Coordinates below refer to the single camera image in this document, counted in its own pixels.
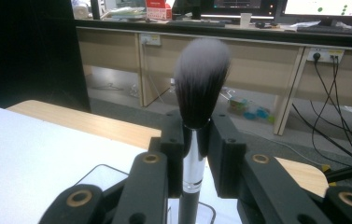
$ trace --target computer monitor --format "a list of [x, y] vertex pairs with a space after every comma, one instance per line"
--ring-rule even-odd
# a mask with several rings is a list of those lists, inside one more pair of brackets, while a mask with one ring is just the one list
[[251, 20], [272, 21], [277, 0], [202, 0], [202, 19], [240, 21], [240, 13], [252, 13]]
[[173, 3], [173, 15], [182, 16], [187, 13], [192, 13], [194, 20], [201, 18], [201, 2], [204, 0], [175, 0]]
[[319, 25], [352, 21], [352, 0], [284, 0], [282, 15], [321, 20]]

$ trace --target wooden table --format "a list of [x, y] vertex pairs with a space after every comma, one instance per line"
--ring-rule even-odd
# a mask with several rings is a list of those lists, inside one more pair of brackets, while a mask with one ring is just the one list
[[[7, 110], [144, 149], [148, 149], [151, 137], [161, 136], [160, 130], [38, 101], [22, 102]], [[277, 159], [302, 188], [324, 196], [328, 183], [317, 168], [296, 161]]]

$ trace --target gray floor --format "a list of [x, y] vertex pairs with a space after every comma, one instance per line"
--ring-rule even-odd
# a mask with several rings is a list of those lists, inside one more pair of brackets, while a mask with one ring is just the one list
[[[148, 107], [141, 107], [138, 95], [136, 95], [138, 92], [137, 75], [133, 73], [93, 67], [92, 75], [86, 76], [86, 82], [91, 98], [92, 112], [102, 116], [160, 128], [162, 115], [177, 109], [176, 95], [171, 87], [154, 103]], [[274, 95], [235, 89], [227, 89], [226, 91], [232, 96], [248, 99], [255, 105], [273, 110]], [[223, 95], [229, 96], [226, 91], [223, 92]], [[279, 136], [273, 134], [273, 124], [268, 120], [246, 119], [237, 111], [232, 110], [224, 96], [219, 96], [216, 110], [231, 117], [233, 124], [246, 137], [248, 146], [265, 148], [277, 157], [305, 162], [318, 168], [321, 164], [329, 164], [332, 170], [344, 168], [345, 164], [352, 165], [352, 158], [337, 146], [319, 134], [312, 134], [312, 129], [306, 126], [294, 109], [290, 111], [283, 135]], [[306, 120], [312, 124], [315, 123], [317, 115], [309, 101], [295, 100], [294, 104]], [[323, 106], [320, 102], [312, 104], [317, 112]], [[352, 130], [352, 108], [342, 106], [342, 115]], [[325, 107], [322, 117], [341, 126], [340, 116], [331, 105]], [[339, 146], [352, 151], [352, 139], [351, 142], [348, 141], [342, 128], [330, 125], [323, 120], [317, 123], [317, 128]], [[341, 181], [338, 185], [352, 186], [352, 179]]]

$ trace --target keyboard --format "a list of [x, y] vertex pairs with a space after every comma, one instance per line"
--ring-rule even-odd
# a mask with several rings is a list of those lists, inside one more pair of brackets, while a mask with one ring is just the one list
[[352, 29], [346, 29], [340, 26], [298, 27], [297, 32], [315, 33], [315, 34], [332, 34], [332, 35], [352, 35]]
[[218, 21], [168, 21], [166, 24], [177, 26], [225, 27], [224, 22]]

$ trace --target silver brush handle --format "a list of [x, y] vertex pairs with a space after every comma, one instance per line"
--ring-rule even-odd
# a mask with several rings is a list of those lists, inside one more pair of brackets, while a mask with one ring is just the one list
[[190, 150], [184, 158], [182, 188], [184, 192], [196, 193], [202, 186], [205, 157], [199, 152], [197, 132], [192, 131]]

